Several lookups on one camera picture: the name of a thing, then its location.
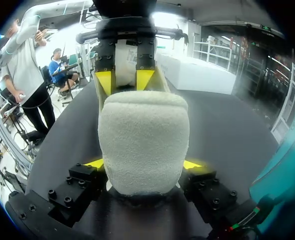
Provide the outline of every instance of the black pants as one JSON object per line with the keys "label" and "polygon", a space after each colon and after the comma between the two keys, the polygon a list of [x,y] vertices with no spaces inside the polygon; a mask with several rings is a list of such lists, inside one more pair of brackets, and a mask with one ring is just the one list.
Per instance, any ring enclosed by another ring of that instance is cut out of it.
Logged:
{"label": "black pants", "polygon": [[[54,116],[53,106],[51,102],[51,98],[49,97],[49,93],[46,89],[45,84],[43,83],[33,95],[22,105],[23,111],[27,118],[34,125],[35,129],[43,134],[48,134],[49,130],[53,126],[56,118]],[[38,108],[41,110],[42,115],[45,119],[47,127],[44,125],[41,115],[39,113],[39,109],[35,106],[39,106]]]}

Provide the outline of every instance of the person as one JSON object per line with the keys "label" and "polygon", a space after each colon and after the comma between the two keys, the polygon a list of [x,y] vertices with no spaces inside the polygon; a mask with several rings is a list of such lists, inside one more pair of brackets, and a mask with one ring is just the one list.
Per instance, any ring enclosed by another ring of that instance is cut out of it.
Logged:
{"label": "person", "polygon": [[[5,37],[11,38],[19,29],[19,20],[16,19],[6,31]],[[1,72],[6,88],[22,106],[27,118],[38,132],[46,135],[55,122],[55,115],[50,95],[37,65],[35,43],[40,46],[47,44],[40,31],[37,31],[34,39],[29,38],[23,42],[12,54],[8,64],[2,67]],[[38,108],[44,116],[47,127],[41,119]]]}
{"label": "person", "polygon": [[52,76],[52,81],[54,85],[59,88],[58,94],[65,97],[67,95],[67,91],[69,90],[69,86],[71,89],[75,87],[76,81],[79,79],[79,75],[77,73],[60,73],[56,76],[53,76],[53,74],[65,69],[65,65],[62,64],[60,60],[61,51],[62,50],[60,48],[54,50],[53,56],[51,57],[52,61],[48,65],[48,70],[50,75]]}

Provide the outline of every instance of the white box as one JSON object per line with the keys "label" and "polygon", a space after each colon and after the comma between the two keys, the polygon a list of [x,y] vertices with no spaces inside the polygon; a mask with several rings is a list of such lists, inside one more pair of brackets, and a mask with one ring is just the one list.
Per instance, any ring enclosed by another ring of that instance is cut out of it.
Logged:
{"label": "white box", "polygon": [[215,64],[186,56],[156,53],[155,60],[178,90],[231,94],[236,76]]}

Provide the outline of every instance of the seated person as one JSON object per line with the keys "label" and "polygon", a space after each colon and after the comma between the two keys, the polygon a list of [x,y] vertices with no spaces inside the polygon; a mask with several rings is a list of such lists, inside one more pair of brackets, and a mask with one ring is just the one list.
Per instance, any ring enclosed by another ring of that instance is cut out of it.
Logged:
{"label": "seated person", "polygon": [[[48,70],[51,76],[65,69],[65,64],[61,63],[60,57],[61,57],[61,49],[57,48],[54,50],[53,56],[51,57],[52,61],[48,65]],[[67,95],[67,91],[69,90],[67,80],[69,82],[71,89],[73,89],[75,87],[75,84],[78,78],[79,78],[79,75],[77,73],[72,73],[72,74],[60,73],[56,76],[52,76],[52,81],[56,87],[59,87],[58,93],[61,96],[65,97]]]}

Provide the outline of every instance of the man in white shirt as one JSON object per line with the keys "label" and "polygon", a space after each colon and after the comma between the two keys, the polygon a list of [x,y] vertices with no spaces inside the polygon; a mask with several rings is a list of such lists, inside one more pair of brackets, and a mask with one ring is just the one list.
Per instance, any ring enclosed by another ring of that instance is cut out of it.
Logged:
{"label": "man in white shirt", "polygon": [[[11,38],[19,31],[18,23],[18,19],[12,23],[5,34],[7,38]],[[55,115],[51,98],[37,65],[34,41],[40,46],[47,44],[40,31],[35,34],[34,39],[27,39],[12,54],[8,64],[2,67],[2,77],[6,88],[22,106],[35,129],[46,135],[55,122]],[[25,95],[25,98],[20,98],[20,94]],[[41,119],[38,108],[44,116],[47,127]]]}

